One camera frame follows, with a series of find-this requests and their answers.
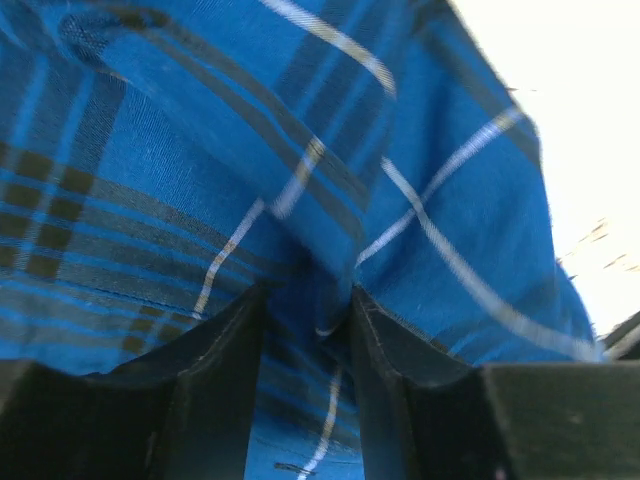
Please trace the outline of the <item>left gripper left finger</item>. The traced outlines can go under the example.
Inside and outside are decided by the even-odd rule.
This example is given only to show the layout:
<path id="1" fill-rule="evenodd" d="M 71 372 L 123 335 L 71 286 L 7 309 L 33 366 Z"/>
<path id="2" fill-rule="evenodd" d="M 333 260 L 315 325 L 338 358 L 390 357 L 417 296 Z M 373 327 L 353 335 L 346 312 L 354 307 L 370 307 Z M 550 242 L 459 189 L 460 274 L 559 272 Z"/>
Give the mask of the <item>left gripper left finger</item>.
<path id="1" fill-rule="evenodd" d="M 5 479 L 240 479 L 266 295 L 252 287 L 107 374 L 1 364 Z"/>

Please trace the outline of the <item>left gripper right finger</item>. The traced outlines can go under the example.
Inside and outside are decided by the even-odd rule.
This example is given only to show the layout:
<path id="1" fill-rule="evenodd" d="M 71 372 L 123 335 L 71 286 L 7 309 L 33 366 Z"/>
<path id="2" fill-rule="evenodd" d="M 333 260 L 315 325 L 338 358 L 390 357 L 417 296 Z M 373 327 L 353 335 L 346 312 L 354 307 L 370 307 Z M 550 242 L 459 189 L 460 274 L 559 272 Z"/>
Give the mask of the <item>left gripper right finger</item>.
<path id="1" fill-rule="evenodd" d="M 469 366 L 363 290 L 350 317 L 369 479 L 635 479 L 639 366 Z"/>

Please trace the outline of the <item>blue plaid shirt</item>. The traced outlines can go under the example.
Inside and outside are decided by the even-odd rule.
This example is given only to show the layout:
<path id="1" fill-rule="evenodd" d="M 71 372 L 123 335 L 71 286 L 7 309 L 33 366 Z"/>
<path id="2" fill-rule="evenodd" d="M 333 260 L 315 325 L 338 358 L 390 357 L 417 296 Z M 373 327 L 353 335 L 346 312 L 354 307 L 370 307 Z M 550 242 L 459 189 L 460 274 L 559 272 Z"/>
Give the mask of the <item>blue plaid shirt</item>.
<path id="1" fill-rule="evenodd" d="M 257 283 L 249 479 L 364 477 L 355 289 L 405 348 L 604 360 L 448 2 L 3 2 L 2 358 L 104 374 Z"/>

